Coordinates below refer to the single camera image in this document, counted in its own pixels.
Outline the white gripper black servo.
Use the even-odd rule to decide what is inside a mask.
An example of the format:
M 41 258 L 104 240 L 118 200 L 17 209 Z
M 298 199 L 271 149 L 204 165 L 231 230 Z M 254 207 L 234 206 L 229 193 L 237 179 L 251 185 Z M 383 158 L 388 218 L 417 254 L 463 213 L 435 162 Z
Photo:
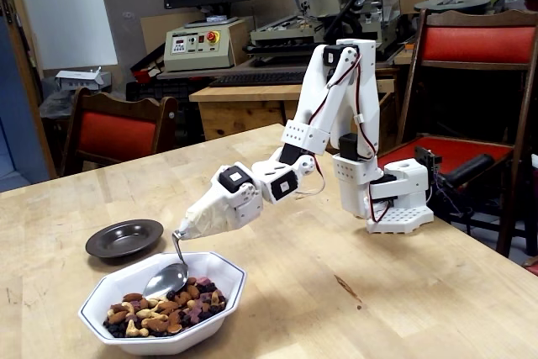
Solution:
M 229 230 L 238 230 L 257 219 L 263 210 L 261 183 L 244 164 L 221 166 L 207 192 L 211 209 L 229 209 Z

